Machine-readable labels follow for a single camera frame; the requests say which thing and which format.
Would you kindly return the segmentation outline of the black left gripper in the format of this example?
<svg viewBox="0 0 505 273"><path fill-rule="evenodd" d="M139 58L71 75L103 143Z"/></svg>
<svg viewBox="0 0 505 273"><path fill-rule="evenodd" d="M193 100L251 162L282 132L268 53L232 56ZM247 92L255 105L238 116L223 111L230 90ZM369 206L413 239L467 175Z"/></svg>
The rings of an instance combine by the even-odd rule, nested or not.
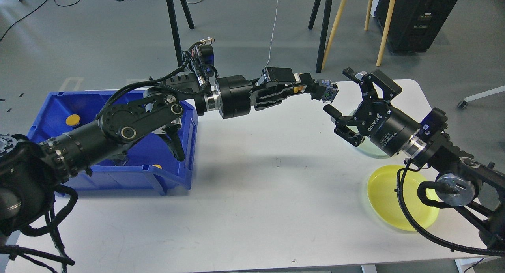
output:
<svg viewBox="0 0 505 273"><path fill-rule="evenodd" d="M218 78L216 85L224 119L247 115L251 107L260 111L279 105L293 95L327 91L327 85L315 81L310 73L293 73L291 68L280 67L264 68L260 78L254 80L242 75Z"/></svg>

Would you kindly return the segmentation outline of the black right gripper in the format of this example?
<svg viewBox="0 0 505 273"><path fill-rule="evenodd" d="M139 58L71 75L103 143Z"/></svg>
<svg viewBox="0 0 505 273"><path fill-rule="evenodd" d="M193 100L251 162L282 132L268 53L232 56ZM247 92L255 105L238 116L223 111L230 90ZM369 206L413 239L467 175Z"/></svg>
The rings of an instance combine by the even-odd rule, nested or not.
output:
<svg viewBox="0 0 505 273"><path fill-rule="evenodd" d="M402 88L380 70L367 73L346 68L342 74L359 85L362 101L352 116L344 116L332 105L323 107L334 121L334 133L355 147L365 136L386 154L398 153L419 130L418 122L391 104ZM359 132L348 126L357 126Z"/></svg>

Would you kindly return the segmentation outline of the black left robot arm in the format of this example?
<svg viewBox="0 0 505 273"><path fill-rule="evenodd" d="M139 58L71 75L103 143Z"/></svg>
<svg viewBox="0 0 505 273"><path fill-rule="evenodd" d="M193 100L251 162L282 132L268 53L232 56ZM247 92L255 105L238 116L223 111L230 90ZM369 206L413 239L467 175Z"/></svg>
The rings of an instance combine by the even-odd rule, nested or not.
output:
<svg viewBox="0 0 505 273"><path fill-rule="evenodd" d="M35 143L22 134L1 136L1 234L16 230L27 236L49 234L59 255L1 242L1 253L20 256L42 267L35 256L59 262L63 271L74 261L64 251L58 225L77 203L77 192L65 185L80 172L105 159L123 158L150 133L159 138L174 158L184 161L178 131L182 100L193 99L199 115L218 110L222 118L247 115L280 104L297 94L333 102L338 88L329 80L314 80L310 73L265 67L258 79L219 77L213 65L213 38L202 39L181 52L182 63L159 79L126 85L108 99L94 119L83 126Z"/></svg>

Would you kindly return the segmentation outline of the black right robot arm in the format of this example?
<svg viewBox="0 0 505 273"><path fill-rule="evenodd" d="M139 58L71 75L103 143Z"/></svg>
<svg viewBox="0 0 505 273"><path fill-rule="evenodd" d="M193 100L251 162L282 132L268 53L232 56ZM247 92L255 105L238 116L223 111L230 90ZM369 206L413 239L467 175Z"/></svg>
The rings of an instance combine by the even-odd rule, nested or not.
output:
<svg viewBox="0 0 505 273"><path fill-rule="evenodd" d="M446 133L447 116L434 108L417 122L391 104L402 88L380 70L342 72L359 85L362 101L353 115L344 116L326 105L334 123L334 133L352 144L365 137L387 155L406 154L406 165L397 171L396 194L399 207L411 226L423 237L451 251L504 257L504 174L484 165L462 151ZM439 238L422 228L404 201L404 179L411 165L419 171L426 166L438 172L435 181L420 183L417 196L424 205L454 209L475 228L485 249L463 246Z"/></svg>

